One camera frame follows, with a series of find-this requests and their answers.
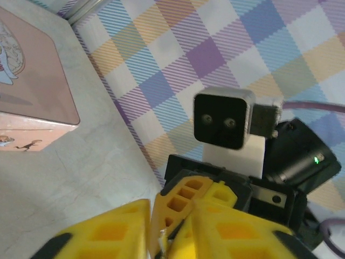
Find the checkered tablecloth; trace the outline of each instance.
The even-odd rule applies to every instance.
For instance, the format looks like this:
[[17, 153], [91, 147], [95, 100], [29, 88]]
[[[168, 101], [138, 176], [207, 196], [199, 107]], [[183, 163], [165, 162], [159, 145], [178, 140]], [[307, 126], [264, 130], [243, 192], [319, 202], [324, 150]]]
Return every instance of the checkered tablecloth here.
[[[345, 104], [344, 0], [113, 0], [75, 28], [157, 178], [201, 159], [192, 99], [208, 86]], [[295, 110], [345, 165], [345, 116]], [[345, 170], [311, 197], [345, 207]]]

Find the marble surface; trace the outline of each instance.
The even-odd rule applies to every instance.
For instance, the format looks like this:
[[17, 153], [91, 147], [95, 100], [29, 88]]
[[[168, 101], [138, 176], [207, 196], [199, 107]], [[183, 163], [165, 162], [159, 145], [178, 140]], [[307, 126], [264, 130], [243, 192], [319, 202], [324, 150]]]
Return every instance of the marble surface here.
[[25, 0], [0, 6], [56, 43], [81, 124], [43, 151], [0, 153], [0, 258], [29, 258], [59, 230], [160, 186], [68, 23]]

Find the purple cable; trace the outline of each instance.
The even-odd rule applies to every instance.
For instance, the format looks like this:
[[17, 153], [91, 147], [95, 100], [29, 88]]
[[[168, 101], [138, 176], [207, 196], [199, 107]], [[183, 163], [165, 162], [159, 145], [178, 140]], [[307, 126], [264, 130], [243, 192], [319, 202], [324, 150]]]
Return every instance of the purple cable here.
[[345, 113], [345, 105], [319, 103], [316, 101], [287, 101], [283, 103], [283, 109], [317, 109], [330, 112]]
[[341, 250], [333, 241], [330, 239], [331, 232], [330, 227], [336, 225], [345, 225], [345, 219], [327, 219], [320, 224], [320, 232], [322, 233], [323, 240], [326, 245], [340, 258], [345, 258], [345, 251]]

